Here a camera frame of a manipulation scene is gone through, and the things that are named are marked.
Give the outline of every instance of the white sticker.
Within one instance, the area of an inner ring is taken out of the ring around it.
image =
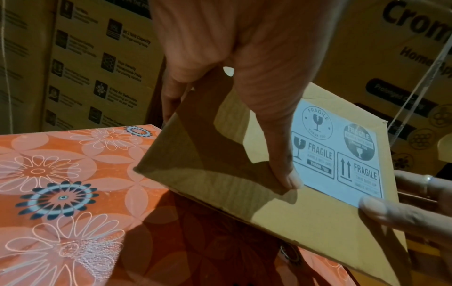
[[[355,207],[363,196],[383,198],[374,132],[302,100],[291,138],[295,169],[308,187]]]

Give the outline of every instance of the square icon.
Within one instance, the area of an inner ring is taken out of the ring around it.
[[[64,49],[67,48],[67,40],[69,39],[69,34],[61,30],[57,30],[56,32],[55,44]]]
[[[53,113],[53,112],[51,112],[50,110],[46,110],[46,117],[45,117],[45,121],[48,123],[48,124],[50,124],[50,125],[52,125],[52,126],[55,126],[56,125],[56,122],[57,122],[57,115],[55,114],[55,113]]]
[[[100,65],[101,68],[105,69],[109,72],[114,72],[114,65],[116,64],[116,57],[104,53],[102,56],[102,64]]]
[[[68,1],[68,0],[62,0],[61,6],[60,6],[60,15],[72,19],[72,12],[74,10],[74,3]]]
[[[115,40],[119,40],[121,37],[121,31],[122,23],[115,21],[113,19],[110,19],[110,21],[108,21],[107,36]]]
[[[62,62],[57,61],[55,59],[53,60],[53,62],[52,62],[52,73],[53,74],[56,74],[57,76],[62,77],[64,68],[65,68],[65,65]]]
[[[97,108],[90,107],[88,119],[94,123],[100,124],[100,121],[102,120],[102,111]]]
[[[60,100],[60,90],[54,86],[49,85],[48,86],[48,98],[50,100],[58,102]]]
[[[94,85],[94,94],[105,99],[107,96],[107,91],[108,91],[108,85],[101,82],[101,81],[96,81],[95,85]]]

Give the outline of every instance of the silver ring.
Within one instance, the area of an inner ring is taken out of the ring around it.
[[[424,176],[424,183],[423,183],[423,186],[424,186],[424,188],[423,188],[423,190],[422,190],[422,196],[424,196],[424,197],[430,197],[429,195],[428,195],[428,185],[429,185],[429,183],[430,183],[430,181],[433,179],[433,176],[431,176],[431,175],[425,175]]]

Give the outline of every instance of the floral tablecloth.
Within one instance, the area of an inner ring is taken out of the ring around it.
[[[134,173],[159,132],[0,136],[0,286],[355,285],[337,263]]]

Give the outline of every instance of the dark blue flower print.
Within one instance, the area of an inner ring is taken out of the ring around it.
[[[146,130],[142,127],[138,127],[138,126],[127,126],[124,127],[124,129],[133,135],[137,135],[139,137],[145,137],[145,138],[152,138],[152,133],[149,130]]]
[[[47,216],[51,221],[61,214],[69,217],[75,211],[86,210],[86,204],[96,202],[93,200],[99,196],[94,193],[96,191],[97,188],[91,188],[91,184],[83,185],[82,182],[49,183],[46,188],[34,188],[33,194],[21,196],[26,201],[16,204],[16,207],[26,207],[19,215],[33,213],[31,220]]]

